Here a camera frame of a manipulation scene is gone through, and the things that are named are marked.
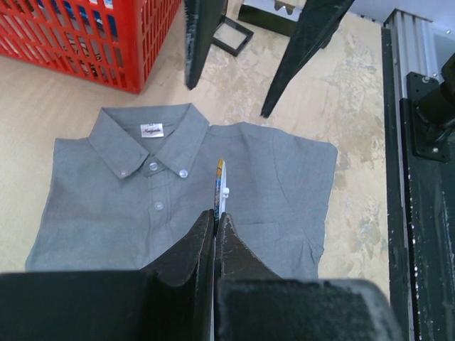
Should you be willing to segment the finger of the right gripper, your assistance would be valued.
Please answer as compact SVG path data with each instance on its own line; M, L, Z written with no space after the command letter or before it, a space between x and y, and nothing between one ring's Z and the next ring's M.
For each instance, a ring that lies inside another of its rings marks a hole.
M296 22L261 110L269 117L292 78L330 42L353 0L308 0Z
M224 0L184 0L186 18L185 80L189 90L200 79L216 28L225 13Z

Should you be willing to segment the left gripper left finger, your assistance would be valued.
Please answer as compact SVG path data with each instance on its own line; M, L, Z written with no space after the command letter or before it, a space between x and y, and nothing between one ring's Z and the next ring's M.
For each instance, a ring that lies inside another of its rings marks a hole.
M2 340L209 340L214 213L131 271L1 275Z

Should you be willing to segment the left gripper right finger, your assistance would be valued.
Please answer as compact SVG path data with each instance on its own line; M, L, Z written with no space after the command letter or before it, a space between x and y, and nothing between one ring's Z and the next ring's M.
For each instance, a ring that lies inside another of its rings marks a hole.
M382 291L363 279L284 279L220 217L215 246L216 340L402 340Z

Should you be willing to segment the grey button shirt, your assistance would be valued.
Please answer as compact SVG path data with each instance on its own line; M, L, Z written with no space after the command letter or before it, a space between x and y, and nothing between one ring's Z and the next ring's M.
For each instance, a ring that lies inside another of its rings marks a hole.
M163 124L165 136L143 139L141 124ZM146 266L213 208L221 158L241 240L279 276L317 277L336 147L245 122L210 125L192 104L103 108L88 137L57 139L26 270Z

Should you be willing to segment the yellow oval brooch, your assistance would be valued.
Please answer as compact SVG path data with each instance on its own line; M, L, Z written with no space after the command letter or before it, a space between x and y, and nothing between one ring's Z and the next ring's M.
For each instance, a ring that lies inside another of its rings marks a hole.
M227 168L224 159L218 161L215 179L215 199L214 212L217 221L220 220L222 213L225 212L226 200L230 194L230 189L227 186Z

